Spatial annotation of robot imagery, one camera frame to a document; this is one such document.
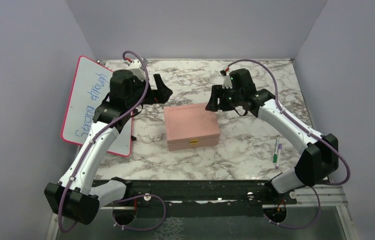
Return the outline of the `pink jewelry box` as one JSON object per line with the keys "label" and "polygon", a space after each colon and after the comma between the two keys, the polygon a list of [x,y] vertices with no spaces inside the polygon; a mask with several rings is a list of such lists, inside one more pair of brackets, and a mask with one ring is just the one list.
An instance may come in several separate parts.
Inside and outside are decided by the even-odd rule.
{"label": "pink jewelry box", "polygon": [[220,127],[215,112],[206,103],[165,107],[163,109],[167,148],[170,152],[216,146]]}

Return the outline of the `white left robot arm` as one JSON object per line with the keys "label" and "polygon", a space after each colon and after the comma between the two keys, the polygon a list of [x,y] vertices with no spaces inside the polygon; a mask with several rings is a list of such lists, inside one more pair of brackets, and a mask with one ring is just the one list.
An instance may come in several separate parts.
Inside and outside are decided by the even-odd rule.
{"label": "white left robot arm", "polygon": [[113,177],[108,182],[93,186],[101,161],[125,124],[132,119],[137,106],[165,104],[173,91],[164,84],[160,74],[153,75],[156,89],[149,80],[141,80],[132,70],[114,71],[110,91],[95,109],[87,138],[73,163],[58,183],[48,183],[45,197],[53,213],[57,214],[58,227],[64,229],[62,219],[90,224],[100,208],[117,201],[127,205],[132,201],[132,182]]}

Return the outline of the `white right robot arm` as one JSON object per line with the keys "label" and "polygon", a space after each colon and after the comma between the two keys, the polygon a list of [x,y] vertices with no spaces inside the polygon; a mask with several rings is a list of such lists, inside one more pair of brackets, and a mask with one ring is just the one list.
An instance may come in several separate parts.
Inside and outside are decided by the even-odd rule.
{"label": "white right robot arm", "polygon": [[322,135],[290,116],[276,96],[267,89],[257,90],[250,72],[240,68],[232,72],[221,70],[223,84],[213,85],[205,109],[210,112],[232,111],[242,107],[282,134],[300,154],[291,168],[265,183],[264,198],[272,204],[293,189],[313,187],[339,167],[336,155],[338,139],[333,134]]}

